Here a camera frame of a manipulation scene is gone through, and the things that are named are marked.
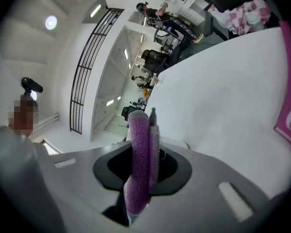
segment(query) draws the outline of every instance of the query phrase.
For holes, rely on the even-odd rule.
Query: white ceiling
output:
[[[141,45],[141,34],[124,30],[117,41],[113,52],[108,60],[107,67],[102,78],[98,100],[95,105],[94,128],[96,128],[110,113],[117,110],[120,101],[117,100],[122,95],[125,83],[130,74],[131,67]],[[129,59],[124,56],[124,49],[127,49]],[[112,105],[106,103],[114,100]]]
[[[54,54],[51,49],[58,45],[57,41],[62,42],[57,37],[58,30],[68,21],[71,24],[70,13],[82,7],[83,1],[88,3],[88,0],[15,0],[0,25],[0,54],[18,80],[26,76],[44,87],[47,85],[49,70],[54,68],[48,64]],[[49,31],[45,21],[51,15],[57,17],[57,27]],[[38,103],[44,96],[45,92],[38,96]]]

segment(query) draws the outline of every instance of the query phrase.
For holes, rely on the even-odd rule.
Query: gray plastic surface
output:
[[[49,156],[44,146],[2,128],[0,185],[15,207],[46,232],[235,232],[258,225],[270,210],[263,192],[225,163],[163,144],[190,162],[191,178],[173,195],[152,197],[130,228],[114,223],[101,213],[115,205],[118,192],[102,187],[93,165],[100,156],[128,145]],[[70,164],[55,166],[65,161]],[[222,182],[235,186],[253,209],[252,217],[237,221],[217,187]]]

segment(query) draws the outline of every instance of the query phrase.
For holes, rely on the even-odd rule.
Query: purple towel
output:
[[[149,118],[141,110],[130,113],[128,124],[131,134],[131,176],[124,185],[127,213],[138,215],[148,202],[149,165]]]

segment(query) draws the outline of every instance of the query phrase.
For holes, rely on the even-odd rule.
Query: desk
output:
[[[291,183],[291,145],[273,127],[283,104],[287,61],[280,28],[204,50],[159,76],[161,135],[216,157],[272,198]]]

